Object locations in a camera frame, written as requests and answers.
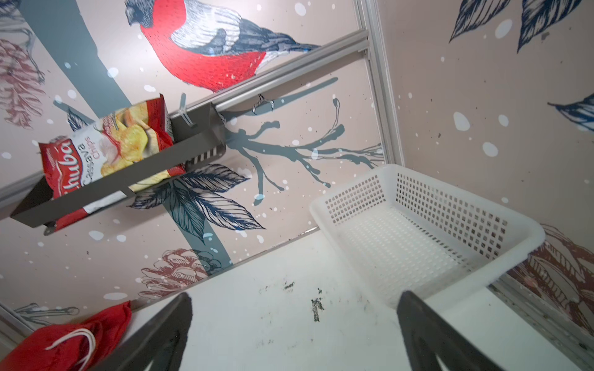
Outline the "red shorts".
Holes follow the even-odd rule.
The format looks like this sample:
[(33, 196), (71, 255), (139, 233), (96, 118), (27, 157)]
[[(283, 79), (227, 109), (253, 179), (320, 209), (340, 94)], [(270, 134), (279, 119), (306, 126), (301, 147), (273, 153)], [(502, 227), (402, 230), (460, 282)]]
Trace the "red shorts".
[(131, 302), (79, 324), (38, 329), (2, 361), (2, 370), (88, 370), (113, 353), (131, 321)]

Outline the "white plastic basket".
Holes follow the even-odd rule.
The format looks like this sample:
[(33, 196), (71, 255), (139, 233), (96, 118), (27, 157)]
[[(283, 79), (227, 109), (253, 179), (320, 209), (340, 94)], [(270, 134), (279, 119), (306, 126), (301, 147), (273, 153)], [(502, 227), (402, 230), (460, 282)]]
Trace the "white plastic basket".
[(392, 309), (405, 292), (446, 309), (545, 239), (533, 219), (400, 165), (338, 187), (310, 212), (365, 289)]

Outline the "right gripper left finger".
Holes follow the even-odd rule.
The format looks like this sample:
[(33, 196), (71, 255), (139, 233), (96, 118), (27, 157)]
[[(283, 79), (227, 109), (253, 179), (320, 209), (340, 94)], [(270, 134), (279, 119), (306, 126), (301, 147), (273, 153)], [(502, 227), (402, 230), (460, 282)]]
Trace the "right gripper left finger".
[(193, 318), (192, 300), (182, 293), (154, 315), (93, 370), (178, 370)]

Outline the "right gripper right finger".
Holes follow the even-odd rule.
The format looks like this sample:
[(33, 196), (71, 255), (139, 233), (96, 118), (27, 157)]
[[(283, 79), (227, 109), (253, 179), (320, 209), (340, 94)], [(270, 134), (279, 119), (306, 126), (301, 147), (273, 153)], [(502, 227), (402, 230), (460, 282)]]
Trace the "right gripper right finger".
[(397, 307), (399, 326), (413, 370), (500, 370), (414, 292)]

